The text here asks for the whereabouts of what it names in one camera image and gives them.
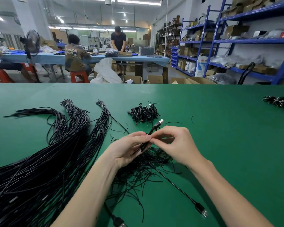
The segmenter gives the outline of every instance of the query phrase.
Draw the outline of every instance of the cable bundle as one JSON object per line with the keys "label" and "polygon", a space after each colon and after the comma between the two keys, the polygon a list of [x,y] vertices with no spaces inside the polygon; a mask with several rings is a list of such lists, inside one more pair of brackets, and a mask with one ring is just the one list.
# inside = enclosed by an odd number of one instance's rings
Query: cable bundle
{"label": "cable bundle", "polygon": [[127,113],[132,116],[132,119],[136,122],[136,125],[139,121],[152,123],[158,118],[158,116],[160,116],[153,103],[149,105],[149,108],[147,106],[142,107],[142,104],[140,103],[138,107],[132,108]]}
{"label": "cable bundle", "polygon": [[265,96],[263,97],[263,100],[265,102],[268,102],[269,104],[278,106],[280,108],[284,108],[284,97],[274,97],[274,96]]}
{"label": "cable bundle", "polygon": [[49,146],[16,163],[0,167],[0,226],[49,226],[69,202],[92,167],[111,123],[102,101],[101,117],[88,135],[86,110],[71,100],[61,105],[69,120],[54,109],[33,108],[10,116],[55,115]]}

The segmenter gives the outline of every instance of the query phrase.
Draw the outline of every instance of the standing fan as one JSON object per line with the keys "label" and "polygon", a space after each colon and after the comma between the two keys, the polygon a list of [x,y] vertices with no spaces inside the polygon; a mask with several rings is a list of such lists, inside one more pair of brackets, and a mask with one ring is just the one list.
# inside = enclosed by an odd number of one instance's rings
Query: standing fan
{"label": "standing fan", "polygon": [[[35,57],[39,53],[40,49],[40,36],[35,30],[30,30],[26,34],[26,38],[20,37],[20,42],[24,44],[24,50],[27,55],[27,58],[31,62],[31,57]],[[38,83],[40,83],[39,77],[37,75],[35,66],[32,65],[32,69],[34,71],[36,80]]]}

